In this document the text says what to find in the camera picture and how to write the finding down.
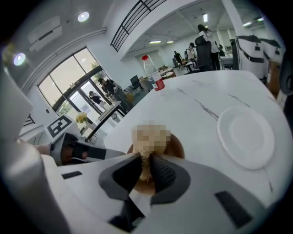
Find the red cap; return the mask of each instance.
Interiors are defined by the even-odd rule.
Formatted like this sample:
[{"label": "red cap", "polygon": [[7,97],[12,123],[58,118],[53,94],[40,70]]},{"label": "red cap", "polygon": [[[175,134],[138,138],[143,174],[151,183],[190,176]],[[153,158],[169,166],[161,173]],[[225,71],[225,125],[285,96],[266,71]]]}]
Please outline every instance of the red cap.
[{"label": "red cap", "polygon": [[141,59],[142,59],[142,60],[147,60],[147,59],[148,59],[148,56],[147,56],[147,55],[144,55],[144,56],[142,56]]}]

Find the cardboard box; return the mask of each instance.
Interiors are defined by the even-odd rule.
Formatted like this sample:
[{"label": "cardboard box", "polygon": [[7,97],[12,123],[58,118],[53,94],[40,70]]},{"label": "cardboard box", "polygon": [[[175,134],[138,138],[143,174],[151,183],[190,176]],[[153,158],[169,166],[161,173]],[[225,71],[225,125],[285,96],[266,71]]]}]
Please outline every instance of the cardboard box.
[{"label": "cardboard box", "polygon": [[274,60],[269,61],[269,75],[267,80],[267,83],[268,83],[267,86],[269,91],[274,95],[278,95],[280,91],[280,85],[279,85],[280,69],[281,69],[281,64],[279,62]]}]

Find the black chair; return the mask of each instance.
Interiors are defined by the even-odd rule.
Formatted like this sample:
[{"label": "black chair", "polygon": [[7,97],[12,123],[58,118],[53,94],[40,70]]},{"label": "black chair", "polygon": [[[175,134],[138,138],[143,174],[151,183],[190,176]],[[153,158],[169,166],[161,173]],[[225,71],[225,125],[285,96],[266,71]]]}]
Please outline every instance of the black chair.
[{"label": "black chair", "polygon": [[131,83],[132,83],[132,86],[131,86],[131,89],[132,89],[132,90],[135,90],[135,89],[137,89],[138,87],[140,87],[141,89],[143,89],[143,88],[141,87],[141,84],[139,83],[139,80],[138,80],[137,75],[134,76],[134,77],[132,77],[132,78],[130,79],[130,81],[131,81]]},{"label": "black chair", "polygon": [[203,36],[198,37],[195,39],[196,44],[196,52],[197,52],[197,66],[195,66],[195,70],[192,72],[189,72],[187,74],[191,73],[197,73],[202,71],[212,71],[212,64],[211,64],[211,49],[212,44],[210,41],[206,41]]}]

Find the plastic bottle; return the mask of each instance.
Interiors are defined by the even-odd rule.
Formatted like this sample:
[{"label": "plastic bottle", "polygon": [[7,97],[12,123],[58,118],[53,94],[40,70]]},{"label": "plastic bottle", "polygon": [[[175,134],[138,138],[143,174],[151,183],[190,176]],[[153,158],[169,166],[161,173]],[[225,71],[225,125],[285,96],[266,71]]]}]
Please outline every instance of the plastic bottle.
[{"label": "plastic bottle", "polygon": [[163,78],[161,77],[158,69],[152,62],[151,58],[147,55],[144,55],[141,59],[143,60],[143,66],[148,76],[148,79],[154,87],[155,91],[163,89],[165,87]]}]

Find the ceiling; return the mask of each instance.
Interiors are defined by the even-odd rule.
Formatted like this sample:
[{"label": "ceiling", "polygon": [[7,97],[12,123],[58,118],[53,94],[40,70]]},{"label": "ceiling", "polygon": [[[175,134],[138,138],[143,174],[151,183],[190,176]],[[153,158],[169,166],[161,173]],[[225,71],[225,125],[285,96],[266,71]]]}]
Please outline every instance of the ceiling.
[{"label": "ceiling", "polygon": [[[10,64],[8,69],[12,77],[21,86],[24,79],[44,61],[51,53],[70,41],[88,33],[102,29],[104,19],[114,0],[48,0],[40,4],[22,23],[11,39],[13,53],[25,53],[29,64],[16,67]],[[82,12],[89,12],[90,17],[85,22],[79,22],[78,16]],[[62,34],[45,45],[39,51],[28,51],[31,44],[28,34],[45,21],[60,17]]]},{"label": "ceiling", "polygon": [[[248,1],[233,0],[232,2],[240,14],[243,23],[260,17],[260,11]],[[207,23],[203,22],[202,14],[204,13],[208,14]],[[232,22],[221,0],[197,0],[194,4],[183,9],[178,9],[172,15],[158,22],[140,37],[130,49],[130,53],[144,48],[158,46],[158,44],[149,44],[151,40],[160,40],[162,41],[160,45],[163,45],[167,41],[176,41],[188,35],[195,34],[198,32],[197,26],[199,24],[208,26],[210,30],[233,28]]]}]

